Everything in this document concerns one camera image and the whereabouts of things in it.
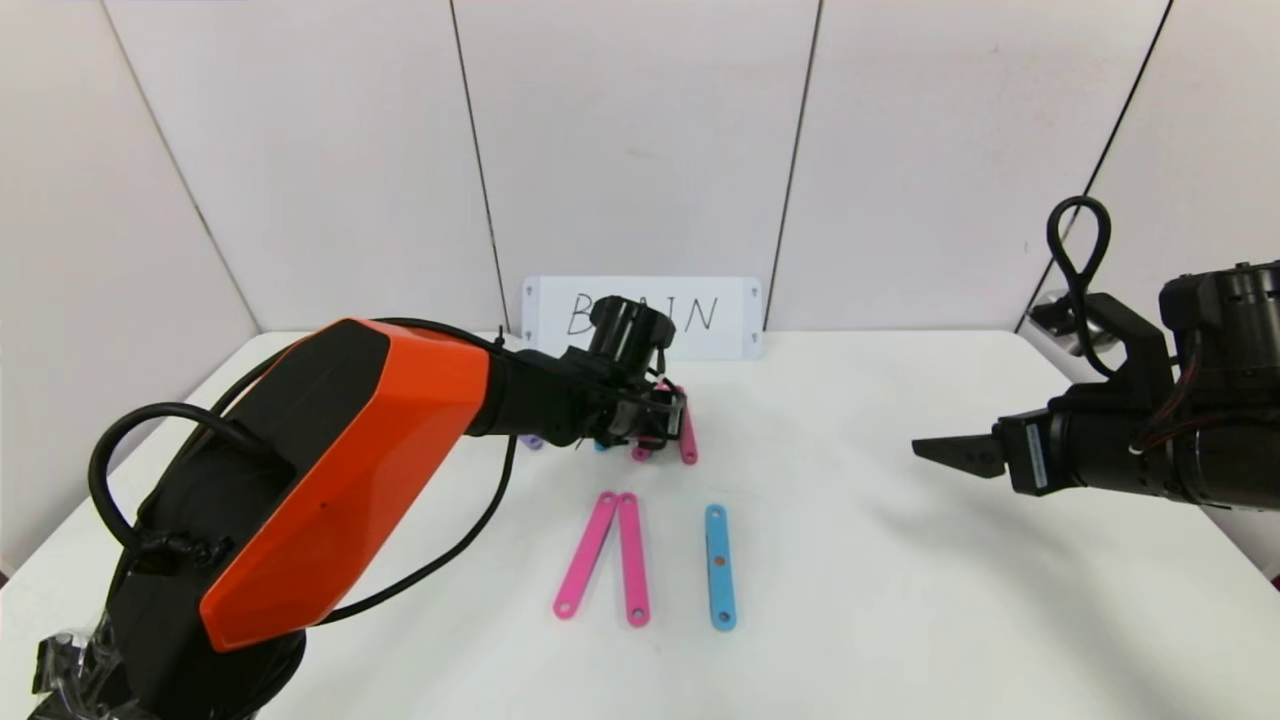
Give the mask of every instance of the wall seam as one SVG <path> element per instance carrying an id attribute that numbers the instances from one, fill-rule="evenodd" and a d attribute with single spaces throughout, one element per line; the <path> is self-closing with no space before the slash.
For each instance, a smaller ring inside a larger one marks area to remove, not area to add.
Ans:
<path id="1" fill-rule="evenodd" d="M 787 170 L 787 188 L 782 195 L 782 218 L 778 220 L 778 242 L 773 247 L 773 269 L 769 272 L 769 293 L 764 300 L 764 322 L 760 329 L 769 329 L 769 311 L 773 310 L 773 290 L 778 287 L 778 263 L 782 260 L 782 236 L 787 229 L 787 210 L 791 206 L 791 183 L 796 177 L 796 158 L 800 155 L 800 133 L 804 131 L 804 111 L 809 105 L 809 81 L 813 79 L 813 59 L 818 54 L 818 32 L 822 27 L 822 3 L 813 18 L 813 40 L 809 41 L 809 64 L 804 73 L 804 90 L 800 92 L 800 113 L 796 117 L 796 137 L 791 146 L 791 168 Z"/>
<path id="2" fill-rule="evenodd" d="M 462 59 L 462 32 L 458 29 L 458 13 L 449 0 L 449 17 L 453 19 L 453 40 L 458 46 L 458 69 L 462 72 L 462 92 L 467 99 L 467 119 L 471 122 L 471 142 L 476 149 L 476 170 L 480 173 L 480 195 L 484 197 L 484 217 L 489 224 L 489 247 L 493 250 L 493 269 L 498 275 L 498 300 L 502 302 L 502 319 L 507 332 L 511 327 L 511 311 L 507 309 L 507 287 L 502 282 L 502 261 L 498 259 L 498 240 L 493 232 L 493 211 L 489 209 L 489 186 L 484 179 L 484 163 L 480 160 L 480 135 L 476 133 L 476 114 L 471 108 L 471 85 L 467 82 L 467 65 Z"/>
<path id="3" fill-rule="evenodd" d="M 1106 145 L 1102 146 L 1102 154 L 1098 156 L 1098 161 L 1093 165 L 1093 172 L 1089 173 L 1088 182 L 1084 183 L 1084 192 L 1080 195 L 1088 195 L 1093 190 L 1093 182 L 1098 179 L 1098 174 L 1102 172 L 1102 164 L 1107 159 L 1107 152 L 1111 151 L 1111 145 L 1115 142 L 1116 136 L 1120 133 L 1120 126 L 1124 123 L 1125 113 L 1129 111 L 1129 105 L 1133 104 L 1134 95 L 1138 94 L 1138 85 L 1142 83 L 1142 76 L 1147 72 L 1147 65 L 1151 63 L 1151 56 L 1156 51 L 1156 44 L 1160 42 L 1160 33 L 1165 31 L 1165 22 L 1169 19 L 1169 13 L 1174 9 L 1174 0 L 1169 0 L 1165 5 L 1165 13 L 1160 17 L 1160 23 L 1156 26 L 1156 33 L 1151 37 L 1151 45 L 1147 46 L 1147 54 L 1142 58 L 1142 64 L 1138 65 L 1138 76 L 1133 78 L 1133 85 L 1129 86 L 1129 95 L 1124 100 L 1124 105 L 1120 106 L 1120 115 L 1116 117 L 1116 122 L 1111 126 L 1111 135 L 1107 136 Z M 1071 228 L 1075 227 L 1075 219 L 1079 217 L 1080 209 L 1076 208 L 1070 219 L 1066 222 L 1066 232 L 1062 233 L 1062 245 L 1071 237 Z M 1041 273 L 1039 282 L 1036 283 L 1036 290 L 1032 291 L 1032 296 L 1027 299 L 1027 306 L 1023 307 L 1023 313 L 1018 316 L 1018 324 L 1014 325 L 1014 332 L 1023 329 L 1023 323 L 1027 320 L 1027 313 L 1030 311 L 1032 305 L 1036 304 L 1036 299 L 1039 297 L 1044 288 L 1044 281 L 1048 279 L 1048 273 L 1053 269 L 1053 260 L 1050 259 L 1044 264 L 1044 272 Z"/>

